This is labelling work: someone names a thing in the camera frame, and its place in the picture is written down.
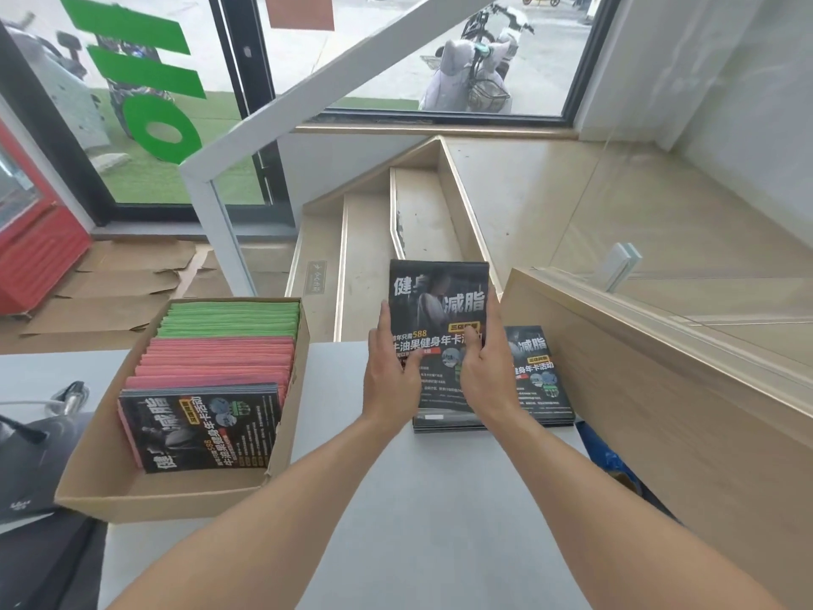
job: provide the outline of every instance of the white handrail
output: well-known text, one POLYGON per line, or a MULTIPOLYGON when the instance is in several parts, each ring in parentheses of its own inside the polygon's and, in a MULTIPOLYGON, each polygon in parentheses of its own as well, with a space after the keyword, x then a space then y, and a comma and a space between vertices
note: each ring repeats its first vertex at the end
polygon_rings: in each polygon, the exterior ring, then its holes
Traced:
MULTIPOLYGON (((256 291, 213 180, 492 1, 421 0, 180 164, 195 213, 232 294, 255 296, 256 291)), ((319 165, 314 163, 317 171, 319 165)))

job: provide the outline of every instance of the scooter basket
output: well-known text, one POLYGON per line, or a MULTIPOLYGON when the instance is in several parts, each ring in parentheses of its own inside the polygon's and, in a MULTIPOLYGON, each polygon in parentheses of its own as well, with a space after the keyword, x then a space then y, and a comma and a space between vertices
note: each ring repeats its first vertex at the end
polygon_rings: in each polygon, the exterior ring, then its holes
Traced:
POLYGON ((468 105, 478 113, 498 113, 510 94, 491 79, 473 80, 468 90, 468 105))

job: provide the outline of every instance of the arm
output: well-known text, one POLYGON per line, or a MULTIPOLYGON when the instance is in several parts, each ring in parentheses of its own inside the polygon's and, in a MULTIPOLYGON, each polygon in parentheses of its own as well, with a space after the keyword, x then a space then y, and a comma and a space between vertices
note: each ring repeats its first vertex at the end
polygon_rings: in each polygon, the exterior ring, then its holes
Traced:
POLYGON ((386 302, 368 345, 359 420, 178 543, 111 610, 296 607, 361 480, 418 410, 420 351, 401 369, 386 302))
POLYGON ((460 383, 516 467, 596 610, 782 608, 753 578, 637 497, 520 408, 499 302, 485 347, 470 327, 460 383))

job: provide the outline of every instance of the glass door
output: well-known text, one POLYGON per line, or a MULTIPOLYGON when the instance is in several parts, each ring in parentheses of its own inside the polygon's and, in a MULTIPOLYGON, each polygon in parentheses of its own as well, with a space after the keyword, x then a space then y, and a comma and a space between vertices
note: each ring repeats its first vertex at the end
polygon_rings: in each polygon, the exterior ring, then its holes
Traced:
MULTIPOLYGON (((3 0, 0 91, 98 224, 195 220, 177 164, 274 97, 257 16, 254 0, 3 0)), ((225 177, 236 222, 293 223, 275 145, 225 177)))

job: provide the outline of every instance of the person's right hand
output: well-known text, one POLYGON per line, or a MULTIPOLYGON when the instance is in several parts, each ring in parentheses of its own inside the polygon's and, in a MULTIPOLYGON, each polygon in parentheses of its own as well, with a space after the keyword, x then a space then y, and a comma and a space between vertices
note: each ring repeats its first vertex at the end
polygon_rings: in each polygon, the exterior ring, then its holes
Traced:
POLYGON ((466 327, 460 387, 468 406, 488 427, 504 414, 520 410, 520 400, 516 395, 514 357, 500 316, 500 302, 492 288, 485 317, 485 347, 474 328, 466 327))

